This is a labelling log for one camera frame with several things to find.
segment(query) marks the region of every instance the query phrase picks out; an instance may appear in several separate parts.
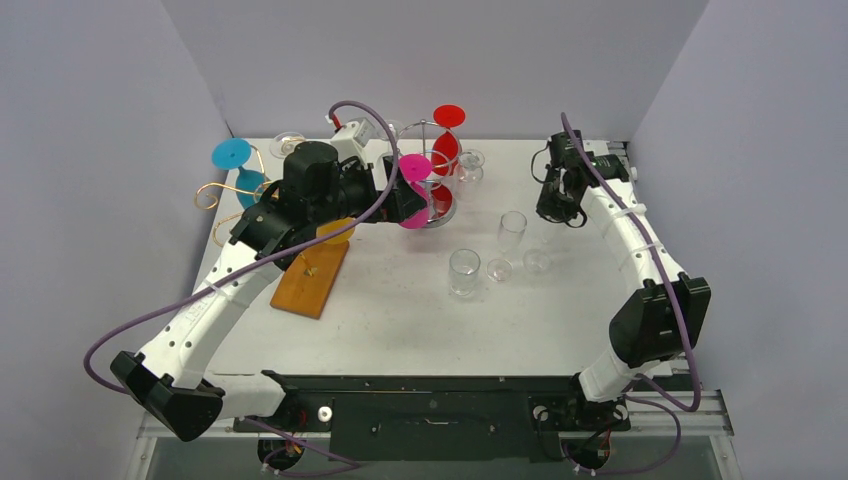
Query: glass tumbler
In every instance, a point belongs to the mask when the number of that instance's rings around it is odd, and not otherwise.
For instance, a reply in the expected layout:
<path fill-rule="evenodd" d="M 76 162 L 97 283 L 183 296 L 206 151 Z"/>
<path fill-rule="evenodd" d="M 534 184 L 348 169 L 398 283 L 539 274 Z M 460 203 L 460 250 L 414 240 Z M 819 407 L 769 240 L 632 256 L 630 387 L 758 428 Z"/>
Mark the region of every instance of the glass tumbler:
<path fill-rule="evenodd" d="M 511 211 L 501 215 L 498 226 L 498 249 L 506 254 L 518 248 L 524 231 L 527 230 L 527 217 L 521 212 Z"/>
<path fill-rule="evenodd" d="M 448 281 L 451 291 L 462 297 L 469 295 L 477 285 L 480 256 L 474 250 L 464 248 L 453 252 L 449 263 Z"/>

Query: wooden board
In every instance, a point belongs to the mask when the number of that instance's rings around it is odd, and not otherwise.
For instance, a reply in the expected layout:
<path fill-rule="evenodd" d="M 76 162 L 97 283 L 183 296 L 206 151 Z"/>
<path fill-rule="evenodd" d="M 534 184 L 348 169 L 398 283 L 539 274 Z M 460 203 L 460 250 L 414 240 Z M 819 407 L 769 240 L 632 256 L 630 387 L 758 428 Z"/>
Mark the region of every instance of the wooden board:
<path fill-rule="evenodd" d="M 349 242 L 322 243 L 304 250 L 280 279 L 271 306 L 316 320 L 321 318 L 349 247 Z"/>

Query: tabletop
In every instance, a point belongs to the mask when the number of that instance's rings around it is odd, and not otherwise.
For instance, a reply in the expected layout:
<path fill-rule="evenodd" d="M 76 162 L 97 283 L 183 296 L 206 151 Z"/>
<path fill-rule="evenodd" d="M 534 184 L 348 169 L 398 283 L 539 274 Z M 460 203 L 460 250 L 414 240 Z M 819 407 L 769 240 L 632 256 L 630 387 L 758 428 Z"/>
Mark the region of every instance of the tabletop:
<path fill-rule="evenodd" d="M 247 140 L 262 153 L 268 176 L 280 178 L 282 160 L 270 155 L 270 139 Z M 420 139 L 399 143 L 402 153 L 421 151 Z M 535 214 L 540 185 L 530 176 L 530 157 L 544 146 L 545 140 L 462 140 L 464 149 L 485 154 L 485 177 L 447 224 L 420 230 L 357 226 L 320 320 L 272 308 L 278 283 L 273 282 L 221 344 L 209 370 L 506 376 L 573 375 L 587 367 L 608 344 L 609 322 L 632 292 L 625 291 L 591 221 L 570 229 Z M 607 153 L 603 141 L 585 146 Z M 366 153 L 377 158 L 388 150 L 386 142 L 372 140 Z M 537 175 L 548 160 L 547 152 L 539 155 Z M 259 168 L 255 154 L 246 166 Z M 229 185 L 236 175 L 230 172 Z M 215 222 L 240 210 L 236 195 L 225 191 Z M 494 283 L 485 267 L 499 256 L 498 223 L 509 210 L 528 218 L 521 251 L 541 248 L 553 265 L 534 275 L 519 260 L 508 282 Z M 448 258 L 460 248 L 476 251 L 482 260 L 479 285 L 467 298 L 448 287 Z M 219 252 L 210 237 L 198 282 Z M 655 374 L 671 370 L 662 365 Z"/>

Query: purple cable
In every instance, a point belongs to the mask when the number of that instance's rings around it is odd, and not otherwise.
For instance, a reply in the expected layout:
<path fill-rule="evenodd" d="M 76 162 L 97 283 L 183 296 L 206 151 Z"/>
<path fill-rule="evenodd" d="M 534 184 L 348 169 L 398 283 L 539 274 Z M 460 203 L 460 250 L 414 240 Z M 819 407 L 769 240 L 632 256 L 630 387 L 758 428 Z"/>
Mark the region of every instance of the purple cable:
<path fill-rule="evenodd" d="M 243 421 L 244 421 L 245 423 L 249 423 L 249 424 L 251 424 L 251 425 L 257 426 L 257 427 L 259 427 L 259 428 L 261 428 L 261 429 L 263 429 L 263 430 L 269 431 L 269 432 L 271 432 L 271 433 L 275 433 L 275 434 L 279 435 L 280 437 L 282 437 L 282 438 L 284 438 L 284 439 L 286 439 L 286 440 L 288 440 L 288 441 L 290 441 L 290 442 L 296 443 L 296 444 L 300 445 L 300 446 L 301 446 L 301 447 L 303 447 L 303 448 L 307 448 L 307 449 L 309 449 L 309 450 L 312 450 L 312 451 L 313 451 L 313 452 L 315 452 L 315 453 L 320 453 L 321 455 L 323 455 L 323 456 L 325 456 L 325 457 L 327 457 L 327 458 L 330 458 L 330 459 L 333 459 L 333 460 L 338 460 L 338 461 L 340 461 L 340 462 L 344 462 L 344 463 L 346 463 L 346 464 L 347 464 L 347 466 L 346 466 L 346 467 L 336 468 L 336 469 L 333 469 L 333 470 L 327 470 L 327 471 L 325 471 L 325 472 L 303 472 L 303 473 L 297 473 L 297 472 L 280 472 L 280 476 L 283 476 L 283 477 L 292 477 L 292 478 L 323 477 L 323 476 L 325 476 L 325 475 L 333 475 L 333 474 L 336 474 L 336 473 L 342 473 L 342 472 L 347 472 L 347 471 L 350 471 L 350 470 L 355 470 L 355 469 L 357 469 L 357 468 L 359 468 L 359 467 L 361 467 L 361 466 L 362 466 L 359 462 L 357 462 L 357 461 L 355 461 L 355 460 L 351 460 L 351 459 L 349 459 L 349 458 L 342 457 L 341 455 L 336 455 L 335 453 L 333 453 L 333 452 L 331 452 L 331 451 L 329 451 L 329 450 L 325 450 L 325 449 L 323 449 L 323 448 L 321 448 L 321 447 L 319 447 L 319 446 L 317 446 L 317 445 L 313 445 L 313 444 L 311 444 L 311 443 L 308 443 L 308 442 L 307 442 L 307 441 L 305 441 L 305 440 L 302 440 L 302 439 L 300 439 L 300 438 L 297 438 L 297 437 L 295 437 L 294 435 L 291 435 L 291 434 L 289 434 L 289 433 L 286 433 L 286 432 L 284 432 L 284 431 L 282 431 L 282 430 L 278 430 L 278 429 L 276 429 L 276 428 L 274 428 L 274 427 L 272 427 L 272 426 L 268 425 L 267 423 L 260 422 L 259 420 L 254 420 L 254 419 L 252 419 L 252 418 L 245 418 Z M 278 454 L 278 453 L 282 452 L 283 450 L 285 450 L 285 448 L 278 448 L 278 449 L 274 450 L 273 452 L 269 453 L 269 454 L 268 454 L 268 455 L 266 455 L 266 456 L 265 456 L 265 458 L 262 460 L 262 463 L 264 463 L 264 464 L 268 464 L 268 461 L 269 461 L 271 458 L 273 458 L 273 456 L 274 456 L 274 455 L 276 455 L 276 454 Z"/>
<path fill-rule="evenodd" d="M 666 407 L 665 405 L 661 405 L 659 403 L 652 402 L 650 400 L 644 400 L 644 399 L 641 399 L 641 398 L 638 398 L 638 397 L 626 396 L 625 398 L 627 398 L 627 400 L 631 401 L 631 402 L 641 403 L 643 405 L 650 405 L 652 407 L 659 408 L 660 410 L 665 411 L 665 413 L 671 415 L 672 420 L 674 420 L 674 426 L 677 429 L 677 434 L 674 437 L 674 444 L 671 446 L 671 450 L 669 450 L 668 453 L 663 458 L 661 458 L 661 459 L 659 459 L 659 460 L 657 460 L 653 463 L 649 463 L 648 465 L 645 465 L 644 467 L 626 468 L 626 469 L 620 469 L 620 470 L 594 470 L 593 475 L 636 475 L 636 474 L 639 474 L 639 473 L 649 472 L 649 471 L 651 471 L 655 468 L 658 468 L 658 467 L 664 465 L 666 462 L 671 460 L 671 458 L 674 457 L 677 454 L 677 450 L 680 448 L 680 441 L 682 439 L 683 429 L 680 427 L 680 419 L 677 418 L 677 415 L 675 415 L 675 413 L 673 411 L 671 411 L 670 408 Z M 563 447 L 563 453 L 565 454 L 565 457 L 568 459 L 568 461 L 570 461 L 572 465 L 576 466 L 581 472 L 586 472 L 586 473 L 592 474 L 592 472 L 593 472 L 592 469 L 578 465 L 577 462 L 575 462 L 574 459 L 571 458 L 571 455 L 568 454 L 568 447 L 567 446 Z"/>
<path fill-rule="evenodd" d="M 576 148 L 580 153 L 580 158 L 583 159 L 583 163 L 586 164 L 589 171 L 592 172 L 592 175 L 594 175 L 598 183 L 600 183 L 603 189 L 607 192 L 607 195 L 609 195 L 616 205 L 618 205 L 618 208 L 627 210 L 627 205 L 624 204 L 624 201 L 615 194 L 615 191 L 613 191 L 609 183 L 604 180 L 604 177 L 600 174 L 600 172 L 598 172 L 595 166 L 592 165 L 592 161 L 589 160 L 589 156 L 586 155 L 586 152 L 583 150 L 583 144 L 577 138 L 577 135 L 575 135 L 574 130 L 571 128 L 571 124 L 568 123 L 568 117 L 565 116 L 565 112 L 560 113 L 560 119 L 562 120 L 562 127 L 566 132 L 568 132 L 569 138 L 571 138 L 572 145 L 574 145 L 574 148 Z M 694 393 L 692 405 L 684 405 L 680 400 L 672 397 L 668 392 L 663 390 L 662 387 L 657 385 L 653 380 L 648 379 L 645 375 L 639 374 L 636 377 L 641 380 L 647 380 L 647 383 L 651 386 L 651 388 L 656 390 L 657 393 L 662 395 L 663 398 L 671 402 L 675 407 L 683 410 L 684 412 L 695 412 L 701 406 L 701 377 L 698 375 L 698 367 L 695 363 L 695 354 L 692 352 L 692 345 L 689 342 L 689 330 L 686 328 L 686 322 L 683 319 L 683 311 L 680 308 L 680 302 L 677 300 L 677 295 L 674 293 L 674 287 L 671 286 L 671 280 L 665 273 L 665 268 L 663 267 L 662 260 L 660 259 L 660 254 L 657 251 L 657 247 L 653 245 L 654 240 L 651 238 L 651 234 L 648 233 L 648 229 L 642 225 L 639 217 L 634 215 L 632 212 L 627 212 L 627 218 L 633 222 L 633 225 L 635 225 L 636 229 L 639 230 L 639 233 L 642 234 L 642 238 L 645 239 L 645 243 L 650 245 L 649 250 L 651 251 L 651 258 L 653 258 L 654 264 L 660 272 L 663 287 L 665 287 L 666 294 L 671 302 L 671 308 L 674 311 L 674 318 L 677 320 L 677 328 L 680 330 L 680 340 L 681 343 L 683 343 L 683 351 L 686 353 L 686 361 L 689 363 L 689 374 L 692 376 L 692 390 Z"/>
<path fill-rule="evenodd" d="M 392 164 L 392 171 L 389 174 L 388 185 L 393 185 L 395 180 L 397 179 L 398 159 L 400 157 L 400 151 L 398 150 L 397 139 L 394 137 L 394 135 L 392 135 L 392 133 L 391 133 L 392 130 L 391 130 L 391 128 L 389 128 L 389 124 L 386 123 L 386 121 L 383 119 L 383 117 L 381 117 L 373 108 L 369 107 L 368 105 L 365 105 L 364 103 L 360 103 L 360 102 L 357 102 L 357 101 L 354 101 L 354 100 L 342 100 L 341 102 L 337 102 L 332 107 L 330 107 L 330 118 L 333 118 L 336 110 L 338 110 L 341 107 L 345 107 L 345 106 L 359 108 L 360 110 L 363 110 L 366 113 L 370 114 L 372 117 L 374 117 L 374 120 L 377 120 L 377 123 L 380 124 L 380 127 L 382 127 L 383 130 L 386 131 L 386 133 L 389 137 L 389 144 L 392 147 L 392 155 L 393 155 L 393 161 L 394 161 L 394 163 Z M 313 245 L 318 245 L 319 243 L 325 242 L 325 241 L 327 241 L 327 240 L 329 240 L 329 239 L 331 239 L 331 238 L 333 238 L 337 235 L 341 235 L 342 233 L 345 233 L 346 231 L 350 230 L 351 228 L 354 228 L 355 226 L 357 226 L 360 223 L 362 223 L 363 221 L 365 221 L 365 219 L 367 219 L 374 212 L 376 212 L 377 209 L 380 208 L 380 205 L 383 203 L 383 201 L 386 200 L 386 197 L 389 196 L 390 192 L 391 192 L 391 189 L 389 189 L 389 188 L 386 188 L 385 190 L 383 190 L 383 192 L 380 193 L 380 196 L 377 197 L 377 201 L 375 201 L 374 204 L 371 205 L 368 208 L 368 210 L 363 212 L 362 215 L 356 217 L 353 222 L 349 223 L 348 225 L 344 226 L 343 228 L 336 230 L 333 233 L 329 233 L 327 235 L 322 235 L 318 238 L 309 240 L 308 242 L 303 242 L 300 245 L 295 245 L 294 247 L 289 247 L 289 248 L 287 248 L 287 249 L 285 249 L 281 252 L 278 252 L 278 253 L 275 253 L 273 255 L 269 255 L 269 256 L 267 256 L 263 259 L 257 260 L 255 262 L 251 263 L 250 265 L 242 267 L 242 268 L 236 270 L 235 272 L 227 275 L 226 277 L 218 280 L 217 282 L 215 282 L 215 287 L 216 288 L 223 287 L 224 285 L 226 285 L 226 284 L 232 282 L 233 280 L 241 277 L 245 273 L 256 270 L 257 268 L 259 268 L 263 265 L 266 265 L 266 264 L 271 263 L 271 262 L 275 262 L 275 261 L 280 260 L 284 257 L 289 256 L 289 255 L 293 255 L 295 253 L 300 252 L 301 250 L 305 250 L 305 249 L 307 249 L 307 248 L 309 248 Z M 116 337 L 117 335 L 119 335 L 119 334 L 121 334 L 121 333 L 135 327 L 135 326 L 141 325 L 142 323 L 148 322 L 148 321 L 150 321 L 150 320 L 152 320 L 156 317 L 160 317 L 162 315 L 165 315 L 166 313 L 170 313 L 170 312 L 173 312 L 174 310 L 185 307 L 186 305 L 190 305 L 190 304 L 200 300 L 201 298 L 205 297 L 206 295 L 209 295 L 212 292 L 213 292 L 212 287 L 206 287 L 203 290 L 200 290 L 197 293 L 195 293 L 195 294 L 193 294 L 189 297 L 186 297 L 186 298 L 184 298 L 184 299 L 182 299 L 178 302 L 172 303 L 171 305 L 168 305 L 166 307 L 162 307 L 158 310 L 154 310 L 150 313 L 142 315 L 142 316 L 140 316 L 140 317 L 138 317 L 134 320 L 130 320 L 129 322 L 110 330 L 108 333 L 106 333 L 105 335 L 103 335 L 102 337 L 97 339 L 97 341 L 95 341 L 94 344 L 88 349 L 88 351 L 85 352 L 85 357 L 83 358 L 83 368 L 85 369 L 85 373 L 87 373 L 88 376 L 92 378 L 92 380 L 94 380 L 95 382 L 99 383 L 100 385 L 108 388 L 109 390 L 113 390 L 113 391 L 118 392 L 118 393 L 127 393 L 127 391 L 123 387 L 106 380 L 105 378 L 101 377 L 97 372 L 94 371 L 94 368 L 91 366 L 91 357 L 94 356 L 94 353 L 97 352 L 97 350 L 100 349 L 100 347 L 102 347 L 103 344 L 105 344 L 106 342 L 108 342 L 112 338 Z"/>

